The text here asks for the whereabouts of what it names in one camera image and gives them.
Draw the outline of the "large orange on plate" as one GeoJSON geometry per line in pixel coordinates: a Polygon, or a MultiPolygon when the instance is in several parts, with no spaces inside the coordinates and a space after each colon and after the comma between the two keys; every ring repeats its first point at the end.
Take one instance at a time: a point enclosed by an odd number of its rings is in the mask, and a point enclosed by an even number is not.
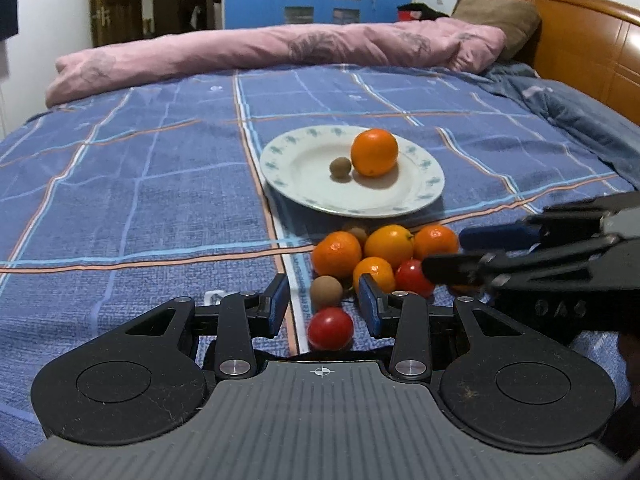
{"type": "Polygon", "coordinates": [[[366,178],[378,178],[396,166],[398,153],[397,140],[390,132],[368,129],[352,141],[350,160],[358,174],[366,178]]]}

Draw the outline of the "brown pillow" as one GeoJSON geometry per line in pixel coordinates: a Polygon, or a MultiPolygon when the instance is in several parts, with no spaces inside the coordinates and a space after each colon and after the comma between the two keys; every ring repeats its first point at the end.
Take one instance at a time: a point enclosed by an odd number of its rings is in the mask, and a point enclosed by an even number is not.
{"type": "Polygon", "coordinates": [[[506,44],[499,56],[501,62],[512,60],[541,23],[537,7],[526,0],[461,0],[451,17],[470,24],[500,28],[506,35],[506,44]]]}

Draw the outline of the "brown longan behind pile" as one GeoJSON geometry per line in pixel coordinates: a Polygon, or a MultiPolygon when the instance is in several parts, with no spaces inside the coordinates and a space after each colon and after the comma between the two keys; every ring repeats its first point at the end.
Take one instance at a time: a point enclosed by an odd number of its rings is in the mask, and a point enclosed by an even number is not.
{"type": "Polygon", "coordinates": [[[366,241],[369,237],[369,230],[367,226],[359,221],[349,221],[344,223],[342,226],[342,230],[345,232],[349,232],[354,237],[356,237],[356,239],[359,240],[361,246],[364,246],[364,244],[366,244],[366,241]]]}

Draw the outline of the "yellow-orange citrus fruit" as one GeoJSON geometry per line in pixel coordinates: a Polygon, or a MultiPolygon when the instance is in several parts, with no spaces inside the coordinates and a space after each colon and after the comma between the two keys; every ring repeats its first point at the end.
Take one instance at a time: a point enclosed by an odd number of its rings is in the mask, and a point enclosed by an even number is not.
{"type": "Polygon", "coordinates": [[[398,224],[382,226],[372,232],[364,243],[366,257],[378,257],[387,261],[393,269],[413,258],[412,233],[398,224]]]}

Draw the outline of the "front red cherry tomato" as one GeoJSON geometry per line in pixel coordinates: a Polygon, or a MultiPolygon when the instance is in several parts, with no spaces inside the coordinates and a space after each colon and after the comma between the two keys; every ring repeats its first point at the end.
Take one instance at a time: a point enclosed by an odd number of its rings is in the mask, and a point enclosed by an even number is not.
{"type": "Polygon", "coordinates": [[[350,345],[352,336],[354,336],[352,318],[338,307],[318,311],[307,327],[308,342],[317,350],[342,350],[350,345]]]}

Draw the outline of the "red and black bag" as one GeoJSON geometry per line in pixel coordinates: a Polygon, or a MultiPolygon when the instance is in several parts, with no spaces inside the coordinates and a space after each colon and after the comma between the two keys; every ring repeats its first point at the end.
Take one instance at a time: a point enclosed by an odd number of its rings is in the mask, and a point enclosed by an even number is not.
{"type": "Polygon", "coordinates": [[[439,18],[448,18],[448,14],[432,9],[422,2],[407,3],[397,8],[398,22],[436,21],[439,18]]]}

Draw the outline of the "grey-blue blanket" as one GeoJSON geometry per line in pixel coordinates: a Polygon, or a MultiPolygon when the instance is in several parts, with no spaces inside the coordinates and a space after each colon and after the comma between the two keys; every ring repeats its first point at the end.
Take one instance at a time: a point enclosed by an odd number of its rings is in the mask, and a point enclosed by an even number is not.
{"type": "Polygon", "coordinates": [[[611,107],[567,84],[539,77],[524,63],[495,64],[480,75],[479,85],[563,130],[638,188],[640,128],[611,107]]]}

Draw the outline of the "white floral plate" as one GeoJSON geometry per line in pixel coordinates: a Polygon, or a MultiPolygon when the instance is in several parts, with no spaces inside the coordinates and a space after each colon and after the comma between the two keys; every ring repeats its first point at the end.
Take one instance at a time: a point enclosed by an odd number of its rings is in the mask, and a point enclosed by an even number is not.
{"type": "Polygon", "coordinates": [[[331,174],[331,162],[347,157],[352,141],[364,130],[322,125],[283,133],[262,151],[262,175],[296,204],[349,218],[393,218],[436,203],[445,188],[442,167],[431,153],[401,136],[397,164],[388,174],[331,174]]]}

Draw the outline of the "pink rolled quilt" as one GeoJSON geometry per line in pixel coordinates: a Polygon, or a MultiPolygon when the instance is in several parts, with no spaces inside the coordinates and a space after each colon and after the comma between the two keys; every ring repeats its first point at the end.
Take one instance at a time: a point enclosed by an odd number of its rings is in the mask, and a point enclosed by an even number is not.
{"type": "Polygon", "coordinates": [[[445,67],[477,74],[498,60],[505,45],[500,28],[453,18],[202,30],[61,56],[46,105],[215,70],[280,65],[445,67]]]}

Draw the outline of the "front small mandarin orange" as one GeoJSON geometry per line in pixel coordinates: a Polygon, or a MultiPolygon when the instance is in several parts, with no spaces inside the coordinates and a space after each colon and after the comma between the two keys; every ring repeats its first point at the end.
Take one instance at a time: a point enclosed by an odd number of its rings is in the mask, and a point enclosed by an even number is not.
{"type": "Polygon", "coordinates": [[[352,272],[352,286],[354,286],[355,292],[359,292],[360,278],[364,274],[370,274],[382,292],[390,294],[395,290],[394,270],[383,258],[367,257],[355,266],[354,272],[352,272]]]}

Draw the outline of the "hidden small orange citrus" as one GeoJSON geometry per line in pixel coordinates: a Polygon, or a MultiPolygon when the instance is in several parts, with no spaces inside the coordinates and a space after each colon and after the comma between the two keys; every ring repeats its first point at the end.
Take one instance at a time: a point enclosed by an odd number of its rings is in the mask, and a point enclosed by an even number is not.
{"type": "Polygon", "coordinates": [[[477,297],[483,295],[483,287],[478,286],[468,286],[468,285],[448,285],[448,292],[452,296],[460,297],[460,296],[470,296],[477,297]]]}

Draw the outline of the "small brown longan on plate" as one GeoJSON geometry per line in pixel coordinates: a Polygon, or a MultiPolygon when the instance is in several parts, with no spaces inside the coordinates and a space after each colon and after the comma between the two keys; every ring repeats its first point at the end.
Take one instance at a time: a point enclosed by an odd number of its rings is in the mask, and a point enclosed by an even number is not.
{"type": "Polygon", "coordinates": [[[347,157],[337,157],[330,162],[330,175],[335,180],[345,180],[352,171],[352,162],[347,157]]]}

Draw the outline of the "brown wooden door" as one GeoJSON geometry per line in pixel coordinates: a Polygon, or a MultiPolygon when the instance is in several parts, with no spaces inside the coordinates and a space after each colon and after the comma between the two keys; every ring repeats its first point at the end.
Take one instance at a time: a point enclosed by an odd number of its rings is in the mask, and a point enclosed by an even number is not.
{"type": "Polygon", "coordinates": [[[95,47],[143,37],[142,0],[90,0],[90,10],[95,47]]]}

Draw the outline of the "red cherry tomato in pile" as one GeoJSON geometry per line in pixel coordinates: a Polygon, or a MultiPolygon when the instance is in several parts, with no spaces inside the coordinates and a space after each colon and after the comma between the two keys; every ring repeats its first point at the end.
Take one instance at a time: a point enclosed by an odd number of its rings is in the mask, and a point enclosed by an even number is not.
{"type": "Polygon", "coordinates": [[[396,289],[428,298],[433,295],[435,286],[424,276],[421,261],[410,259],[401,263],[395,273],[396,289]]]}

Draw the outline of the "wooden headboard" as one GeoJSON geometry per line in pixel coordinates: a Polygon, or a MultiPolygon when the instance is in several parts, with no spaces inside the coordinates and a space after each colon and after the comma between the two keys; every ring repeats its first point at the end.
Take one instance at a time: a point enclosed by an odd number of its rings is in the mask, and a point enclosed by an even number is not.
{"type": "Polygon", "coordinates": [[[528,0],[541,17],[516,59],[639,121],[639,11],[610,0],[528,0]]]}

